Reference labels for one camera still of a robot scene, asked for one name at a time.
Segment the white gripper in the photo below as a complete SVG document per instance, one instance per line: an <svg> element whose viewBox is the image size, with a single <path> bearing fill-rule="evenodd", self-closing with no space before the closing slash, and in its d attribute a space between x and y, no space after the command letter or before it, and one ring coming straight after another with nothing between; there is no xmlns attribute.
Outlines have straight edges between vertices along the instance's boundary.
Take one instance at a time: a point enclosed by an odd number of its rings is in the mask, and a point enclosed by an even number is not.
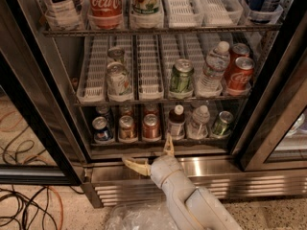
<svg viewBox="0 0 307 230"><path fill-rule="evenodd" d="M124 156L123 163L130 169L145 176L151 176L151 180L161 189L169 182L179 188L184 181L183 169L173 156L175 152L173 139L170 133L166 135L166 142L163 148L163 156L158 157L149 164L147 158L132 158Z"/></svg>

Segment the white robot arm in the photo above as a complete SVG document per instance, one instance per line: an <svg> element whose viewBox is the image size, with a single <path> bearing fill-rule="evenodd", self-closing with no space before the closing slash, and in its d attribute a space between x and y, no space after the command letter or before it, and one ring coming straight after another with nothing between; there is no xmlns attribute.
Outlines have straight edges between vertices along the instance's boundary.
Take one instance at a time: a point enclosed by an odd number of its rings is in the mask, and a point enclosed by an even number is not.
<svg viewBox="0 0 307 230"><path fill-rule="evenodd" d="M163 153L152 164L146 158L123 156L130 169L149 176L166 196L166 204L179 230L243 230L223 204L206 188L197 188L174 156L167 134Z"/></svg>

